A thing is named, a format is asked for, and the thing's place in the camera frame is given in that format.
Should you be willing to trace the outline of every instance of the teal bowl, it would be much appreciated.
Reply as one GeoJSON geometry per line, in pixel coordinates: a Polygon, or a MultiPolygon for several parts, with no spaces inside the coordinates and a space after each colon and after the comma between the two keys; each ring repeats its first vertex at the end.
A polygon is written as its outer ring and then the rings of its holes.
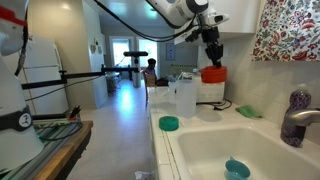
{"type": "Polygon", "coordinates": [[[225,176],[227,180],[247,180],[250,176],[250,170],[245,164],[231,157],[226,162],[225,176]]]}

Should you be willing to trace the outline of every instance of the white countertop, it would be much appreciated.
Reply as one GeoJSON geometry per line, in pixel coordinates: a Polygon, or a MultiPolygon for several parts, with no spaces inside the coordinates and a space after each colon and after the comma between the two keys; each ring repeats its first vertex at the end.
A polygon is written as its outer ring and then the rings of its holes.
{"type": "MultiPolygon", "coordinates": [[[[157,176],[160,180],[185,180],[189,179],[186,176],[185,169],[179,154],[174,154],[174,136],[177,136],[185,131],[203,130],[219,125],[241,126],[244,124],[257,125],[258,130],[268,129],[268,133],[272,138],[279,138],[279,128],[275,124],[264,119],[249,119],[239,114],[235,108],[238,105],[233,104],[230,108],[223,111],[214,111],[211,105],[197,105],[196,114],[192,118],[184,118],[177,116],[175,104],[170,104],[168,101],[168,88],[155,87],[148,88],[149,92],[149,112],[150,125],[152,131],[152,140],[154,144],[157,176]],[[163,116],[176,116],[179,119],[179,128],[172,132],[162,131],[159,128],[159,119],[163,116]]],[[[305,140],[305,147],[295,149],[295,151],[308,154],[311,161],[319,165],[320,152],[319,146],[305,140]]]]}

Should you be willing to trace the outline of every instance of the red container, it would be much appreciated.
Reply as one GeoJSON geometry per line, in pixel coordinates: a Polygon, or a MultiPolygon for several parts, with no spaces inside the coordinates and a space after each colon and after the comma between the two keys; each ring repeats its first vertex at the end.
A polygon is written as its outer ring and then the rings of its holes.
{"type": "Polygon", "coordinates": [[[227,67],[207,66],[201,71],[203,83],[221,83],[227,80],[227,67]]]}

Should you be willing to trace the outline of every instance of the dish soap bottle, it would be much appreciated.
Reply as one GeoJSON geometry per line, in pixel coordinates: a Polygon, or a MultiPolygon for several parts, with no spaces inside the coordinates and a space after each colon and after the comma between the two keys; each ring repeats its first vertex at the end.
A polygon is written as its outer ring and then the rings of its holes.
{"type": "MultiPolygon", "coordinates": [[[[286,113],[307,108],[311,103],[311,95],[305,84],[299,84],[296,91],[290,95],[290,106],[286,113]]],[[[281,126],[281,139],[293,147],[299,147],[303,141],[306,127],[292,125],[285,120],[281,126]]]]}

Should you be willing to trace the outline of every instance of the patterned curtain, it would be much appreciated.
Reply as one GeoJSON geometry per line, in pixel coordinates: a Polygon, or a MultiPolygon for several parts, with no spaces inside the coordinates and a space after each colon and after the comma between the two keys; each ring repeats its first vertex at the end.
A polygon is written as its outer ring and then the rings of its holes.
{"type": "Polygon", "coordinates": [[[320,61],[320,0],[267,0],[253,61],[320,61]]]}

